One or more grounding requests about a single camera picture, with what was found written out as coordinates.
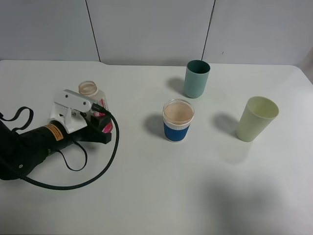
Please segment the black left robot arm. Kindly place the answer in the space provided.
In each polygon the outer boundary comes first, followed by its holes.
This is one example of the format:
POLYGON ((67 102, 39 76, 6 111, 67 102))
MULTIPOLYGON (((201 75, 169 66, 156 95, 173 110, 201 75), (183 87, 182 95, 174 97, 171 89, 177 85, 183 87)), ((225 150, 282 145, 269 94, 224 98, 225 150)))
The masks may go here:
POLYGON ((48 156, 60 152, 73 143, 84 141, 107 144, 112 140, 109 132, 102 135, 98 132, 111 123, 109 117, 103 117, 101 121, 93 117, 92 122, 86 127, 71 134, 67 133, 65 127, 56 120, 21 134, 11 131, 3 121, 1 115, 0 157, 23 175, 28 175, 48 156))

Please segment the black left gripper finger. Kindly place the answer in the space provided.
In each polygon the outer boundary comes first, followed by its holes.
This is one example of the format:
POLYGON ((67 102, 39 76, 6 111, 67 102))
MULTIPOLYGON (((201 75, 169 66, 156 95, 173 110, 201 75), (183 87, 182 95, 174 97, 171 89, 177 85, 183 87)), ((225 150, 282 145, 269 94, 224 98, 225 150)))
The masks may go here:
POLYGON ((112 121, 109 116, 94 116, 93 114, 83 113, 84 119, 87 123, 87 127, 90 130, 111 130, 112 129, 112 121))
POLYGON ((78 131, 79 141, 107 144, 112 140, 111 133, 103 133, 97 128, 87 126, 78 131))

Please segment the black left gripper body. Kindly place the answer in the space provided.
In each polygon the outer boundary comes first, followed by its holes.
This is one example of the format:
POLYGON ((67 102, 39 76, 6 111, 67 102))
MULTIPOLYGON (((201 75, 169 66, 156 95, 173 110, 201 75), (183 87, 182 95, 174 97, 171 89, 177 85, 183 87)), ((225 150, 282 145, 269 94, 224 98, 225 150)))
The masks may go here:
POLYGON ((19 135, 18 155, 21 157, 47 157, 57 150, 72 145, 75 141, 88 138, 91 133, 92 129, 86 126, 69 134, 61 123, 51 121, 45 126, 19 135))

